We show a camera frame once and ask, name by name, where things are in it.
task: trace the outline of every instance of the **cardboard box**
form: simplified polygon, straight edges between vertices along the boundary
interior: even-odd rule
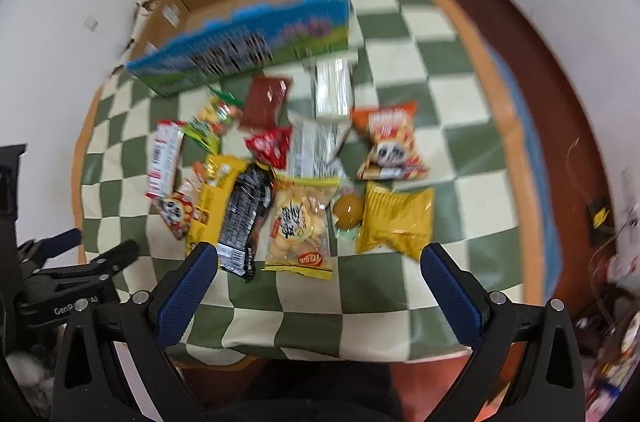
[[[127,68],[161,95],[343,50],[348,0],[161,0]]]

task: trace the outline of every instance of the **black snack package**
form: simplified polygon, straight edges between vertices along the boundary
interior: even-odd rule
[[[220,267],[251,281],[255,275],[252,232],[271,205],[274,175],[256,163],[239,174],[226,206],[218,239]]]

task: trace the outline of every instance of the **green checkered tablecloth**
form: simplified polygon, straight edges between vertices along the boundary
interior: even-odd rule
[[[489,290],[522,299],[518,216],[502,139],[463,44],[431,0],[351,0],[351,57],[356,106],[418,100],[416,140],[431,173],[396,182],[399,190],[435,189],[434,241]],[[288,110],[309,114],[311,81],[301,64],[267,75],[294,80]],[[222,89],[242,98],[250,76],[231,76]],[[187,121],[206,88],[161,98],[123,72],[102,89],[82,170],[84,248],[88,259],[134,239],[140,259],[116,278],[123,299],[151,290],[184,259],[145,197],[147,158],[160,119]],[[368,151],[354,133],[340,152],[354,177]],[[240,132],[223,140],[223,153],[248,152]],[[204,158],[185,139],[180,175]],[[218,272],[180,345],[181,362],[231,364],[244,356],[406,361],[463,350],[423,282],[418,263],[388,247],[354,252],[355,233],[332,243],[334,277],[260,272],[267,236],[260,236],[257,274],[250,283]]]

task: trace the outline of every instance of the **panda cartoon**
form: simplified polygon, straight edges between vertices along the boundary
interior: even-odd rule
[[[179,224],[184,220],[184,206],[174,198],[159,200],[160,212],[169,224]]]
[[[402,142],[383,141],[378,143],[373,162],[380,167],[404,166],[409,153]]]

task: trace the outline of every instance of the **plastic packaging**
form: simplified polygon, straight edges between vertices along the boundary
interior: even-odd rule
[[[185,134],[209,152],[218,153],[220,137],[242,116],[244,103],[228,92],[210,91],[206,106],[187,124]]]
[[[193,165],[193,176],[185,179],[175,193],[168,197],[155,198],[153,201],[176,240],[183,239],[189,232],[194,205],[205,179],[204,166],[196,162]]]
[[[380,184],[367,183],[356,252],[386,244],[419,261],[422,249],[433,236],[433,201],[433,188],[394,193]]]
[[[291,128],[270,129],[250,139],[244,139],[244,144],[258,162],[275,169],[285,169],[291,131]]]
[[[429,171],[415,149],[417,102],[379,109],[355,109],[353,125],[372,143],[358,170],[360,180],[424,178]]]
[[[220,267],[250,280],[255,275],[253,232],[271,205],[273,173],[257,164],[239,174],[226,206],[218,245]]]
[[[332,214],[336,228],[343,231],[353,229],[362,221],[364,200],[355,193],[345,193],[335,201]]]
[[[344,170],[336,157],[351,124],[317,123],[293,114],[289,120],[293,134],[287,156],[287,174],[296,178],[342,177]]]
[[[174,191],[175,170],[178,167],[183,135],[184,123],[179,121],[158,123],[147,172],[146,196],[149,198],[167,197]]]
[[[209,155],[188,236],[188,252],[198,242],[218,251],[220,267],[251,280],[255,275],[254,233],[271,205],[273,172],[236,157]]]
[[[278,115],[292,80],[258,76],[251,81],[246,96],[241,128],[277,129]]]
[[[314,80],[316,118],[348,119],[353,109],[349,64],[345,59],[321,60]]]
[[[265,271],[332,277],[327,211],[337,179],[279,179]]]

